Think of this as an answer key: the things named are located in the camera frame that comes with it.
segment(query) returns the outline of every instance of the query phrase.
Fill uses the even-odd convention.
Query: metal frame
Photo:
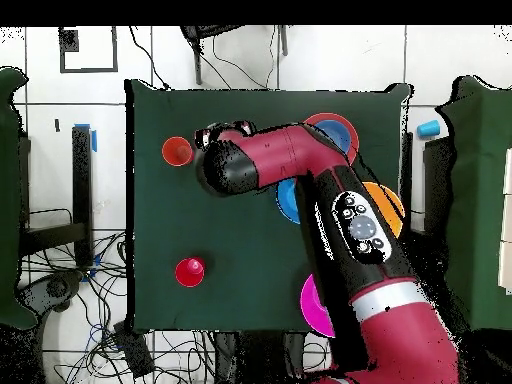
[[[20,256],[41,250],[75,244],[75,262],[86,268],[93,262],[92,195],[91,195],[91,140],[88,127],[73,127],[73,223],[30,229],[28,155],[30,140],[20,137],[20,169],[22,211],[20,223]]]
[[[66,69],[66,55],[67,52],[78,52],[78,43],[73,46],[66,45],[65,37],[76,35],[78,37],[77,30],[65,30],[63,27],[59,27],[59,46],[60,46],[60,73],[61,74],[90,74],[99,72],[117,72],[117,28],[112,27],[112,68],[80,68],[80,69]]]

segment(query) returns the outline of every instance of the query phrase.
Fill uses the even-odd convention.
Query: blue object
[[[290,221],[299,224],[299,210],[295,200],[295,178],[280,181],[277,185],[277,206]]]
[[[325,132],[329,138],[345,153],[350,149],[350,133],[341,122],[334,120],[320,121],[315,127]],[[299,210],[295,200],[295,179],[288,178],[277,185],[277,206],[281,213],[295,224],[300,224]]]
[[[315,127],[321,129],[324,133],[326,133],[329,138],[331,138],[336,146],[338,146],[345,153],[348,153],[348,149],[350,149],[350,133],[348,132],[347,127],[343,125],[341,122],[334,120],[326,120],[320,121]]]
[[[418,125],[416,130],[420,137],[432,137],[441,134],[441,126],[438,120],[433,120],[422,125]]]
[[[96,270],[95,269],[90,269],[89,270],[89,276],[90,277],[95,277],[96,276]],[[87,277],[84,277],[82,278],[82,281],[80,281],[81,283],[87,283],[89,282],[88,278]]]
[[[98,145],[97,145],[97,141],[96,141],[96,130],[94,130],[91,133],[91,147],[92,147],[92,151],[93,152],[97,152],[98,151]]]

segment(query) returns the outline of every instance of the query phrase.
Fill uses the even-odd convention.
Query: plastic cup
[[[417,132],[420,137],[432,137],[441,134],[441,126],[439,125],[439,121],[433,120],[419,125]]]
[[[187,270],[192,274],[201,274],[203,266],[197,259],[190,259],[187,263]]]
[[[162,147],[162,156],[169,165],[183,166],[192,162],[194,152],[183,137],[171,137]]]
[[[203,281],[204,261],[201,258],[186,258],[176,266],[175,276],[184,287],[195,287]]]

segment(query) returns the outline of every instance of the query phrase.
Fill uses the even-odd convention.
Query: red plate
[[[316,125],[320,121],[337,121],[340,124],[343,124],[343,126],[348,130],[350,134],[350,149],[348,150],[347,157],[350,165],[352,165],[359,150],[359,138],[357,137],[356,130],[350,121],[336,113],[317,113],[316,115],[310,116],[304,122],[309,125]]]

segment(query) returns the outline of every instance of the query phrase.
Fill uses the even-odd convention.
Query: pink plate
[[[313,330],[326,337],[334,337],[334,330],[327,310],[322,307],[316,291],[313,275],[310,275],[300,294],[300,309]]]

